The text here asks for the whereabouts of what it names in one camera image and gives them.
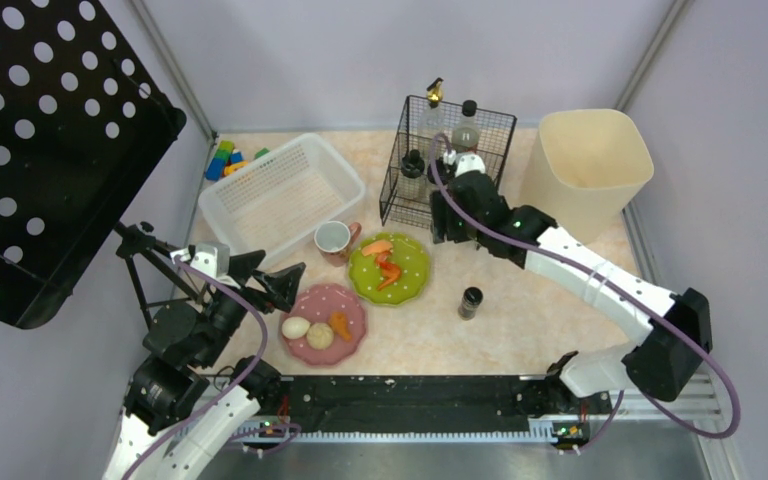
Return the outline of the dark sauce bottle black cap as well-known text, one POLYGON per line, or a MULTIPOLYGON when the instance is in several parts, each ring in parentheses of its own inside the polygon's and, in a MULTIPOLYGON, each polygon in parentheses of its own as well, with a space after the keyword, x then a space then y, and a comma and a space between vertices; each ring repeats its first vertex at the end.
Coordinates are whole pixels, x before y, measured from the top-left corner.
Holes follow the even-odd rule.
POLYGON ((481 128, 476 121, 477 102, 466 100, 461 107, 461 117, 452 129, 451 144, 458 153, 476 152, 480 141, 481 128))

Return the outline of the glass shaker black lid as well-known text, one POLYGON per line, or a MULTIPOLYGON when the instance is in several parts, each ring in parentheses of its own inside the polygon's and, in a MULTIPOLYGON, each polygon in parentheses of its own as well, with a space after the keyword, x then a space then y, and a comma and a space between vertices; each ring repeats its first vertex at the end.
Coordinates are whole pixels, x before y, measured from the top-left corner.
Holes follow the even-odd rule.
POLYGON ((438 157, 433 163, 428 165, 426 177, 428 188, 432 191, 438 190, 441 185, 446 186, 448 184, 448 166, 442 157, 438 157))
POLYGON ((411 149, 400 161, 398 194, 404 199, 418 200, 424 191, 425 162, 421 152, 411 149))

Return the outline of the glass oil bottle gold spout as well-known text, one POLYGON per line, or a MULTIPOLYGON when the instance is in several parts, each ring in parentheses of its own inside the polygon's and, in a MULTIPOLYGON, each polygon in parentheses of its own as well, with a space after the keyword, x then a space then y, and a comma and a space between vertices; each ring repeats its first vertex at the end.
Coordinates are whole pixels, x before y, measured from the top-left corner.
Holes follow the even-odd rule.
POLYGON ((417 136, 421 152, 426 161, 432 160, 434 149, 431 142, 433 137, 444 129, 444 111, 441 108, 443 100, 443 79, 438 77, 426 89, 426 108, 421 113, 417 123, 417 136))

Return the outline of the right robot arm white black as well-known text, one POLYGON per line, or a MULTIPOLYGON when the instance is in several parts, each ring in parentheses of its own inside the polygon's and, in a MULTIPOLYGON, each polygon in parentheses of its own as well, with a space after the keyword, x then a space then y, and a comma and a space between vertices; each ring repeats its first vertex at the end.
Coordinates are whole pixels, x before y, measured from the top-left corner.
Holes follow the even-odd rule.
POLYGON ((677 294, 626 272, 539 209, 509 206, 487 174, 460 175, 434 190, 429 202, 434 242, 474 241, 497 258, 555 281, 625 333, 622 345, 573 353, 557 364, 560 381, 575 396, 635 387, 672 402, 702 363, 674 332, 711 350, 710 306, 702 293, 688 288, 677 294))

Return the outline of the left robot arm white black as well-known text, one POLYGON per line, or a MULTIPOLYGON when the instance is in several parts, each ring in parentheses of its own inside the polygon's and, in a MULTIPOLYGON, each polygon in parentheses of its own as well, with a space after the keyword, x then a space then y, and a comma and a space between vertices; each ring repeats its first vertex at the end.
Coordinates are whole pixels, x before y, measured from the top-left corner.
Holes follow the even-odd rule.
POLYGON ((259 266, 262 250, 230 255, 222 244, 182 249, 151 247, 148 258, 165 253, 172 264, 193 273, 204 285, 184 289, 182 299, 140 304, 148 320, 143 340, 148 358, 129 383, 120 417, 120 434, 104 472, 107 479, 187 479, 201 473, 230 441, 236 428, 276 397, 280 373, 262 358, 268 338, 255 354, 238 361, 230 382, 198 407, 209 381, 199 369, 210 367, 246 315, 262 333, 265 315, 289 312, 295 303, 305 263, 268 273, 259 266))

